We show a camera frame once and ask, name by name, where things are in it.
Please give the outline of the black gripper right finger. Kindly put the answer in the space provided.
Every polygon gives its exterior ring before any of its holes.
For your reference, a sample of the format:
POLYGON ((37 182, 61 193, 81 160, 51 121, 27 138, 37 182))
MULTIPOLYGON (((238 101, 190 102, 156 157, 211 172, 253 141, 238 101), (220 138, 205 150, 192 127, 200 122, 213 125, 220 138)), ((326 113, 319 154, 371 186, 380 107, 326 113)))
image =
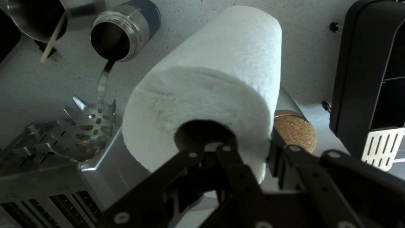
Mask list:
POLYGON ((273 135, 270 170, 281 189, 305 197, 323 228, 405 228, 405 181, 328 149, 316 157, 273 135))

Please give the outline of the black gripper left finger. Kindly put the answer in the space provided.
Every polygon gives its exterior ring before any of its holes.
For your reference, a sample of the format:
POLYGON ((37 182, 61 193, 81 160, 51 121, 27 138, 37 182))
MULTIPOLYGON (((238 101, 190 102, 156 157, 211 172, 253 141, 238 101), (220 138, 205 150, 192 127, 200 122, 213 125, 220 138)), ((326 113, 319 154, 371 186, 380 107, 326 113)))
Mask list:
POLYGON ((252 169, 225 144, 178 151, 104 211, 99 228, 173 228, 209 191, 219 206, 201 228, 270 224, 252 169))

